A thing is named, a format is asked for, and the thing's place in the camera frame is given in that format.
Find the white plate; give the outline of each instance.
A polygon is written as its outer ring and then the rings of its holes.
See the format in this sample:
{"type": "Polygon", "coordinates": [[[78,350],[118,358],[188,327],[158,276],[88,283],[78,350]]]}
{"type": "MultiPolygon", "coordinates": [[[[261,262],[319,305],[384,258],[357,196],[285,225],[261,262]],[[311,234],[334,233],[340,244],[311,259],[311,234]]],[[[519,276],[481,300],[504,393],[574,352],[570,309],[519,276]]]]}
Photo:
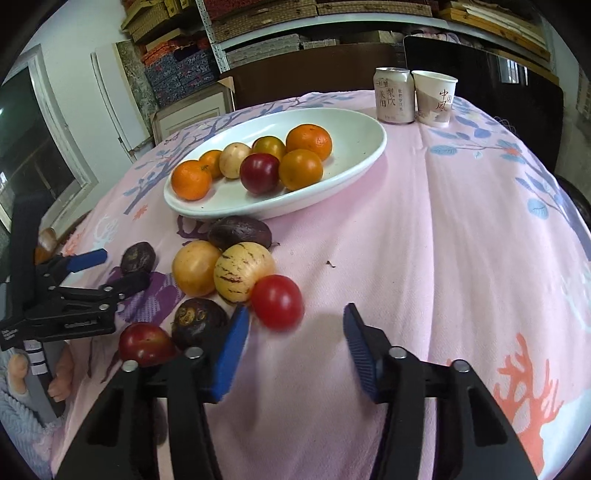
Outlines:
{"type": "Polygon", "coordinates": [[[188,202],[173,192],[169,176],[164,186],[164,200],[181,215],[201,220],[227,215],[249,215],[259,219],[285,215],[351,185],[373,165],[386,147],[384,127],[370,116],[338,108],[298,108],[264,115],[228,128],[202,143],[183,161],[197,159],[209,150],[223,150],[233,142],[252,146],[264,135],[285,141],[289,131],[301,124],[320,125],[333,141],[332,154],[323,162],[324,176],[320,182],[295,192],[282,189],[273,194],[254,196],[240,180],[221,179],[213,182],[204,199],[188,202]]]}

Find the paper cup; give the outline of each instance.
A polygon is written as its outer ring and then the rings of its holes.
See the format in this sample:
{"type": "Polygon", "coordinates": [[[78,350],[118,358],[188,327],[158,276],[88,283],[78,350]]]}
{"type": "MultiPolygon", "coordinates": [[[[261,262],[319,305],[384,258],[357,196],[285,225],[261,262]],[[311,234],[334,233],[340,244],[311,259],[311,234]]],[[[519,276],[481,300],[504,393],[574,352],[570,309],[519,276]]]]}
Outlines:
{"type": "Polygon", "coordinates": [[[417,91],[417,120],[431,127],[447,127],[457,78],[425,70],[413,70],[413,77],[417,91]]]}

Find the window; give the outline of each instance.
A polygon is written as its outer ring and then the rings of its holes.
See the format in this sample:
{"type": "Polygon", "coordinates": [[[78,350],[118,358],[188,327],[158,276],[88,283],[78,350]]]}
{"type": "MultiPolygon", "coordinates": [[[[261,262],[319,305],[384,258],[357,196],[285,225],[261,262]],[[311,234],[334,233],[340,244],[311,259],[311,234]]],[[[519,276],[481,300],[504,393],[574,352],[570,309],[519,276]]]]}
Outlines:
{"type": "Polygon", "coordinates": [[[54,203],[42,227],[65,230],[69,213],[96,185],[57,107],[41,47],[21,55],[0,87],[0,249],[16,195],[47,190],[54,203]]]}

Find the pink tablecloth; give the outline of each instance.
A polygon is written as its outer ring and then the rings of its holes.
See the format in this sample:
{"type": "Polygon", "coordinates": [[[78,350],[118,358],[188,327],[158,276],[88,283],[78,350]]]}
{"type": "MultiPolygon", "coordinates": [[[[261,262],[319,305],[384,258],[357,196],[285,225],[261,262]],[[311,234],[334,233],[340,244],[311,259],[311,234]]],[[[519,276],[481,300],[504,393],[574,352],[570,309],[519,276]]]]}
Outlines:
{"type": "MultiPolygon", "coordinates": [[[[104,247],[116,274],[139,241],[157,254],[150,291],[118,322],[170,328],[182,299],[171,261],[199,224],[171,211],[164,179],[223,127],[288,108],[332,106],[375,115],[373,92],[305,95],[209,119],[143,157],[102,199],[66,252],[104,247]]],[[[456,98],[448,129],[385,125],[382,157],[354,185],[268,221],[280,273],[301,287],[306,316],[278,335],[256,320],[235,381],[207,415],[226,480],[359,480],[369,476],[384,407],[361,392],[343,336],[355,302],[366,323],[420,359],[464,358],[493,391],[540,478],[556,474],[591,423],[591,240],[569,198],[527,147],[456,98]]],[[[77,392],[53,468],[97,395],[118,335],[72,342],[77,392]]],[[[433,409],[421,478],[430,474],[433,409]]]]}

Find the metal shelf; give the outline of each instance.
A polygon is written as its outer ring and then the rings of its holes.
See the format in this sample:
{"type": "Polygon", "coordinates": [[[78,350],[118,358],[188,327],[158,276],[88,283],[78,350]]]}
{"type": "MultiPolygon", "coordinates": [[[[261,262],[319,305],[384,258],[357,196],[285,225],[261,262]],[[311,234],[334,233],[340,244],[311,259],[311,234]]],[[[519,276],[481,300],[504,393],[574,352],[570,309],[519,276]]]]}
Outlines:
{"type": "Polygon", "coordinates": [[[258,30],[239,35],[238,37],[230,38],[222,42],[212,42],[216,44],[219,51],[224,53],[231,48],[237,47],[243,43],[256,40],[257,38],[274,35],[288,30],[296,30],[298,28],[311,27],[314,25],[326,25],[331,23],[343,22],[397,22],[426,25],[429,27],[441,28],[442,30],[449,30],[451,32],[462,33],[470,35],[471,37],[480,38],[488,42],[499,45],[507,50],[518,53],[526,59],[530,59],[544,68],[550,70],[550,65],[547,61],[538,57],[536,54],[530,52],[513,42],[510,42],[498,35],[494,35],[479,28],[470,27],[461,23],[450,22],[441,18],[422,17],[419,15],[405,15],[405,14],[381,14],[381,13],[359,13],[359,14],[334,14],[334,15],[319,15],[317,17],[300,18],[289,22],[269,25],[268,27],[260,28],[258,30]]]}

